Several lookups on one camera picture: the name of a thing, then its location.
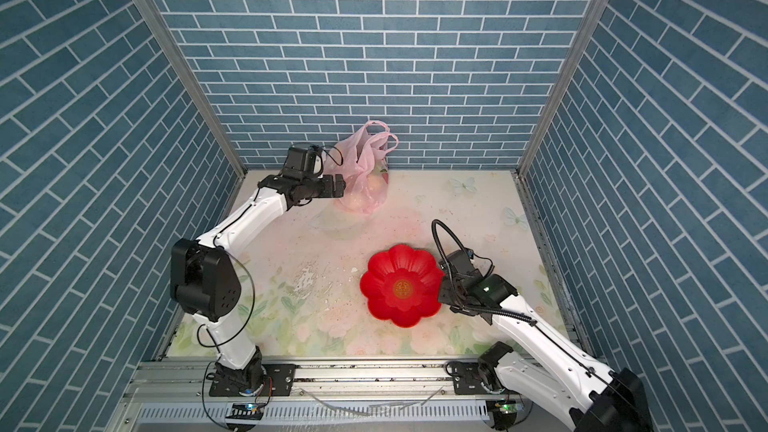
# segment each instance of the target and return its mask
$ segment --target table surface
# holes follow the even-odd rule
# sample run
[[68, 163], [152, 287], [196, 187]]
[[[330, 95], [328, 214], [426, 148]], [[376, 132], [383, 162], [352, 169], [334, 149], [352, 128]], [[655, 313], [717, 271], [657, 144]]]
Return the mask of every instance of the table surface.
[[[248, 172], [235, 207], [268, 173]], [[430, 230], [434, 218], [466, 247], [493, 259], [495, 273], [565, 331], [510, 172], [393, 170], [387, 200], [371, 216], [354, 216], [331, 200], [315, 200], [289, 210], [246, 247], [239, 259], [256, 285], [248, 335], [265, 356], [303, 358], [473, 355], [499, 340], [515, 346], [482, 319], [454, 314], [445, 305], [412, 328], [379, 321], [368, 312], [359, 287], [368, 259], [397, 244], [438, 257]], [[446, 252], [456, 249], [447, 234], [441, 239]], [[485, 262], [477, 260], [482, 271]], [[235, 269], [243, 286], [237, 310], [245, 319], [253, 295], [243, 269]], [[196, 328], [186, 314], [168, 356], [214, 356], [215, 349], [198, 345]]]

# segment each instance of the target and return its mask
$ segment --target red flower-shaped bowl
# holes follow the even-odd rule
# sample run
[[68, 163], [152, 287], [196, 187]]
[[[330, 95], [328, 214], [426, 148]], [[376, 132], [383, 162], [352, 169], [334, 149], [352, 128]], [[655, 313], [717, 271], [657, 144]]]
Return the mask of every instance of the red flower-shaped bowl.
[[442, 276], [429, 252], [395, 245], [371, 257], [368, 272], [360, 278], [360, 291], [368, 297], [373, 317], [408, 328], [440, 310]]

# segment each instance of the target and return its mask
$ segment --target translucent plastic bag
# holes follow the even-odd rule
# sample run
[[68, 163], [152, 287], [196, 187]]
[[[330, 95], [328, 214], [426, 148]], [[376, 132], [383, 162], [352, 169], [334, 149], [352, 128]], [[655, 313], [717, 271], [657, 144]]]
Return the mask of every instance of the translucent plastic bag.
[[[369, 126], [381, 126], [382, 132], [369, 133]], [[387, 149], [389, 137], [395, 139], [395, 145]], [[355, 133], [336, 144], [344, 157], [340, 166], [326, 161], [329, 174], [341, 174], [346, 181], [344, 196], [339, 199], [342, 206], [351, 212], [371, 214], [386, 200], [389, 184], [386, 155], [397, 147], [397, 136], [389, 131], [389, 126], [379, 120], [369, 120]], [[330, 154], [338, 160], [339, 152]]]

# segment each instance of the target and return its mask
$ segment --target tiled wall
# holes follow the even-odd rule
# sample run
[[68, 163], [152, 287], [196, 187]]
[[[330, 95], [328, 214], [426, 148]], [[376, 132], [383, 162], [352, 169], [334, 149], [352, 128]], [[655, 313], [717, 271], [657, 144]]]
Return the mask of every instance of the tiled wall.
[[513, 168], [588, 0], [156, 0], [251, 168], [369, 118], [398, 167]]
[[768, 0], [610, 0], [531, 186], [659, 430], [768, 430]]
[[233, 184], [130, 0], [0, 0], [0, 430], [106, 425]]

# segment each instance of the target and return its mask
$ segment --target brick wallpaper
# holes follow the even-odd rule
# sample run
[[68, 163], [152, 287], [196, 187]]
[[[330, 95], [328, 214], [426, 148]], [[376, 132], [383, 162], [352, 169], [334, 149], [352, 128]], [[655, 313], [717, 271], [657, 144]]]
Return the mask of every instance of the brick wallpaper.
[[0, 430], [106, 425], [233, 188], [130, 0], [0, 0]]
[[768, 0], [610, 0], [531, 170], [658, 430], [768, 430]]
[[380, 119], [390, 164], [514, 168], [588, 0], [156, 0], [243, 160]]

